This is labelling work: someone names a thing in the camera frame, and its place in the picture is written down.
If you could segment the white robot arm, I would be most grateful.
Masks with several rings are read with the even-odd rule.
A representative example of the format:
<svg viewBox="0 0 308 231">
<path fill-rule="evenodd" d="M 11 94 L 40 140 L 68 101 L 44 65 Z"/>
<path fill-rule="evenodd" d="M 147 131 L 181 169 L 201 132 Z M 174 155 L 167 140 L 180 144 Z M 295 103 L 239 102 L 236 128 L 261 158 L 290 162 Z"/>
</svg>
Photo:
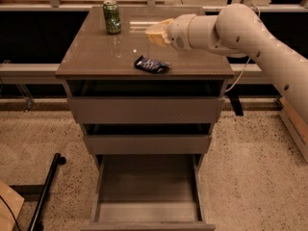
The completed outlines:
<svg viewBox="0 0 308 231">
<path fill-rule="evenodd" d="M 248 6 L 232 4 L 217 15 L 182 14 L 149 26 L 145 34 L 162 47 L 246 55 L 308 123 L 308 59 L 272 35 Z"/>
</svg>

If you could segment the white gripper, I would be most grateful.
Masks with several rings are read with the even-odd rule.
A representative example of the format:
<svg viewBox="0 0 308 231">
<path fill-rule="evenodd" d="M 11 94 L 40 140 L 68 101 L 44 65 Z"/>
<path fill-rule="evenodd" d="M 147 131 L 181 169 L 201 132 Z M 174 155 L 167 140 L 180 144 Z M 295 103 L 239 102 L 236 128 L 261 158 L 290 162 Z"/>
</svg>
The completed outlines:
<svg viewBox="0 0 308 231">
<path fill-rule="evenodd" d="M 195 14 L 191 13 L 166 19 L 149 26 L 145 34 L 151 42 L 161 47 L 171 43 L 177 50 L 190 51 L 192 48 L 189 41 L 189 28 L 194 18 Z"/>
</svg>

